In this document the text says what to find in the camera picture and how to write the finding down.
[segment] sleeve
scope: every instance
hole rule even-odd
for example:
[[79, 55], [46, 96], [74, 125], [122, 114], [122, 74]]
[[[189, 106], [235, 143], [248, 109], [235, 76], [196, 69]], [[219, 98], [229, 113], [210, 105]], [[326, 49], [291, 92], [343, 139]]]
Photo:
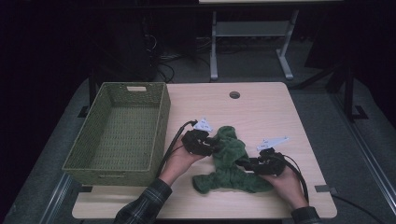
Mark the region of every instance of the sleeve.
[[155, 179], [137, 200], [121, 208], [113, 224], [154, 223], [155, 218], [171, 193], [172, 190], [167, 184], [161, 179]]
[[291, 212], [296, 224], [322, 224], [315, 207], [302, 207]]

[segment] person's right hand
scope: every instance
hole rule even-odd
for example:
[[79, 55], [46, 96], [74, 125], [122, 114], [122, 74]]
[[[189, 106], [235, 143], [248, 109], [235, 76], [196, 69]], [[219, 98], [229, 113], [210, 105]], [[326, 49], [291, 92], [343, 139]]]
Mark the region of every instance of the person's right hand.
[[279, 176], [260, 175], [261, 178], [270, 182], [277, 194], [285, 200], [293, 210], [301, 207], [307, 207], [301, 184], [297, 175], [288, 167], [285, 167], [283, 173]]

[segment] wooden table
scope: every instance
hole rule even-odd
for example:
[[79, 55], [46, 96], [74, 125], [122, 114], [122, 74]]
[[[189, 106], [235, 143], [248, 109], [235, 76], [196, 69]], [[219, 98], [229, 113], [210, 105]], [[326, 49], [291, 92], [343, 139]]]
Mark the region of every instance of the wooden table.
[[[310, 204], [320, 217], [335, 217], [336, 208], [329, 192], [316, 192], [326, 185], [318, 162], [306, 137], [285, 84], [208, 83], [168, 84], [172, 101], [168, 121], [167, 148], [181, 125], [188, 120], [206, 118], [214, 128], [231, 125], [245, 142], [249, 157], [258, 157], [256, 146], [263, 138], [287, 136], [289, 141], [275, 147], [295, 159], [305, 178]], [[233, 99], [230, 92], [238, 91]], [[203, 195], [191, 184], [193, 175], [214, 171], [212, 157], [196, 162], [173, 185], [173, 194], [158, 218], [285, 218], [290, 209], [273, 190], [246, 193], [235, 189], [214, 189]], [[113, 218], [127, 203], [135, 200], [144, 188], [93, 186], [81, 192], [73, 209], [76, 218]]]

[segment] person's left hand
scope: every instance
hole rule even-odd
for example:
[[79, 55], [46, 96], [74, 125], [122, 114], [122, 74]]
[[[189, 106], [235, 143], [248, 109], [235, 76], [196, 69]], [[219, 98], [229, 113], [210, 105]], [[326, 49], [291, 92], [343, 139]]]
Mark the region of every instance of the person's left hand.
[[183, 135], [181, 135], [175, 143], [172, 154], [166, 162], [163, 172], [159, 176], [159, 178], [169, 186], [172, 186], [179, 176], [186, 173], [193, 163], [205, 157], [190, 154], [186, 148], [183, 147], [183, 143], [181, 142], [182, 137]]

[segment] gray floor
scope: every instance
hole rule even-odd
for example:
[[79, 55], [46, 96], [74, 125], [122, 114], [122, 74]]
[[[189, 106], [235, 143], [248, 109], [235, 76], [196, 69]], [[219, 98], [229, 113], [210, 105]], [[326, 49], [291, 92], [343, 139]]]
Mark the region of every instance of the gray floor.
[[[275, 49], [282, 40], [243, 41], [232, 54], [219, 54], [219, 80], [217, 82], [280, 81], [292, 86], [312, 77], [318, 69], [305, 68], [304, 61], [311, 47], [309, 41], [292, 42], [287, 53], [294, 80], [286, 80], [276, 58]], [[201, 59], [193, 61], [183, 58], [166, 64], [175, 70], [175, 83], [209, 82], [208, 52], [200, 54]], [[170, 76], [168, 67], [160, 66]], [[308, 139], [318, 159], [320, 169], [329, 187], [336, 195], [367, 209], [385, 223], [396, 223], [396, 216], [384, 196], [383, 189], [372, 173], [370, 162], [364, 157], [361, 142], [356, 141], [356, 132], [364, 145], [380, 164], [390, 185], [395, 186], [396, 132], [382, 112], [376, 107], [370, 92], [355, 82], [354, 105], [361, 105], [369, 119], [346, 120], [339, 102], [342, 91], [329, 94], [324, 86], [327, 78], [301, 91], [290, 91]], [[49, 223], [111, 223], [111, 220], [77, 220], [71, 215], [80, 184], [64, 176], [68, 189], [60, 199], [59, 207], [50, 207], [51, 196], [63, 177], [61, 167], [84, 119], [78, 118], [81, 108], [88, 105], [88, 83], [81, 84], [64, 115], [54, 130], [34, 170], [26, 180], [5, 223], [42, 223], [44, 214]], [[325, 223], [376, 223], [361, 210], [334, 199], [338, 215]]]

